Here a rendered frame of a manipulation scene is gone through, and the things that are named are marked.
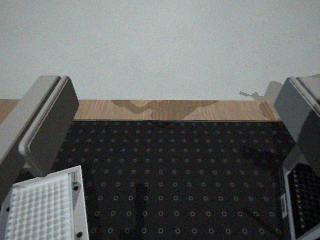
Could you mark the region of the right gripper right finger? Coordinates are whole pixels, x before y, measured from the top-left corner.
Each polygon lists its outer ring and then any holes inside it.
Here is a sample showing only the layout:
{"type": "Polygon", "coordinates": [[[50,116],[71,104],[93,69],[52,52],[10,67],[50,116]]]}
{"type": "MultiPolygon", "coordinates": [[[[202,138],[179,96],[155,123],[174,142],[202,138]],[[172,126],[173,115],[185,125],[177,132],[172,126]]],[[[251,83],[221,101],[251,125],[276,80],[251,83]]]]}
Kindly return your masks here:
{"type": "Polygon", "coordinates": [[[274,108],[320,178],[320,79],[288,77],[274,108]]]}

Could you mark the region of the black well plate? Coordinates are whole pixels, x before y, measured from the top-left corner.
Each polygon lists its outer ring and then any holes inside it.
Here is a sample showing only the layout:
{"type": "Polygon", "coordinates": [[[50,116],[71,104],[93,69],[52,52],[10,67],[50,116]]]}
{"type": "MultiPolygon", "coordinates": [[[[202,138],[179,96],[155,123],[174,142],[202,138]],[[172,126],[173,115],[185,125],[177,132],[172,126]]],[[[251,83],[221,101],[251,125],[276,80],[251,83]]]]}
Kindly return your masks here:
{"type": "Polygon", "coordinates": [[[310,165],[297,163],[287,175],[295,239],[320,223],[320,178],[310,165]]]}

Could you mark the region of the clear well plate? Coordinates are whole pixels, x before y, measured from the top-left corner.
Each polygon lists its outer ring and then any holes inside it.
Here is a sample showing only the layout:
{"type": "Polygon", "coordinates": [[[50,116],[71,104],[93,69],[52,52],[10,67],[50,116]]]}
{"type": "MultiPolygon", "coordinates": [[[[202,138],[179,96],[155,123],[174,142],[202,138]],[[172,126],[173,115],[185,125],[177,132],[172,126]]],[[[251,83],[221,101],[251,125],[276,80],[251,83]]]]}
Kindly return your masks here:
{"type": "Polygon", "coordinates": [[[71,175],[14,188],[5,240],[75,240],[71,175]]]}

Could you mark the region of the black flat base plate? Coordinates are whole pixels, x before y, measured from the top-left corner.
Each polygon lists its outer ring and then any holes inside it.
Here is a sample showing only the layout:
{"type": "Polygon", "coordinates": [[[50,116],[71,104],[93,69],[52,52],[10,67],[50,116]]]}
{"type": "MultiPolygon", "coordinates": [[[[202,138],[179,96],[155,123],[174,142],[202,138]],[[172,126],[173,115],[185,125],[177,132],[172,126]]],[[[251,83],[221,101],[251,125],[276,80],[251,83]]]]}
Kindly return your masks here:
{"type": "Polygon", "coordinates": [[[285,240],[282,121],[73,120],[55,173],[81,165],[90,240],[285,240]]]}

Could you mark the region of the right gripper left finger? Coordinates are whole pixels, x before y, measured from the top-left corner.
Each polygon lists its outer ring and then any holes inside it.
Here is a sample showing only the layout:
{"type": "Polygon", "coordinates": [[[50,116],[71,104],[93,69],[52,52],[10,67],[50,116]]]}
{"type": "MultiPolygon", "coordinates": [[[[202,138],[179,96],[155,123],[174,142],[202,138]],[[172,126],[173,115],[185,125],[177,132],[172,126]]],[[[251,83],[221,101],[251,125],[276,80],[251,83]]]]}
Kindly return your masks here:
{"type": "Polygon", "coordinates": [[[20,172],[46,177],[78,110],[69,76],[39,76],[0,125],[0,207],[20,172]]]}

